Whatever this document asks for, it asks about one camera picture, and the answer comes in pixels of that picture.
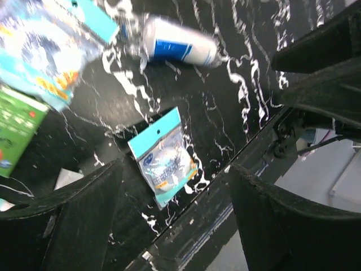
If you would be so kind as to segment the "teal bandage packet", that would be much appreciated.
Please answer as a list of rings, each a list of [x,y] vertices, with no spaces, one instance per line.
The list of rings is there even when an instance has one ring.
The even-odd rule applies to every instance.
[[[155,121],[128,142],[140,172],[163,209],[198,173],[188,153],[181,116],[177,107]]]

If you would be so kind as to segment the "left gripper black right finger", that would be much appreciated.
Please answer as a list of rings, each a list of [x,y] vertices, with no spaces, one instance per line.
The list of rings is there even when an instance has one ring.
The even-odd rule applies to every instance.
[[[228,183],[249,270],[360,270],[360,213],[315,203],[240,165]]]

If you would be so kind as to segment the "white blue tube bottle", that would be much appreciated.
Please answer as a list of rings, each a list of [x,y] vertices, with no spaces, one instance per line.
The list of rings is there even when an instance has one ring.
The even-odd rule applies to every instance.
[[[178,61],[203,67],[222,63],[219,43],[212,36],[151,14],[128,14],[120,22],[124,51],[145,69],[152,61]]]

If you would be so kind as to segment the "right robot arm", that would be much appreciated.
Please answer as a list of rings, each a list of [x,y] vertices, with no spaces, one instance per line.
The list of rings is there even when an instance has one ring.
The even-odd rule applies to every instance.
[[[360,1],[276,53],[271,66],[306,75],[276,95],[294,115],[274,126],[275,157],[302,155],[344,139],[360,142]],[[336,136],[297,151],[296,141],[311,128],[333,129]]]

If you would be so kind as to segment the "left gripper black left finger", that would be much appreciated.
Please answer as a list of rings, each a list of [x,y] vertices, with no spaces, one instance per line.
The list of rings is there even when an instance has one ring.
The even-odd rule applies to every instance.
[[[1,270],[101,270],[121,179],[114,160],[1,212]]]

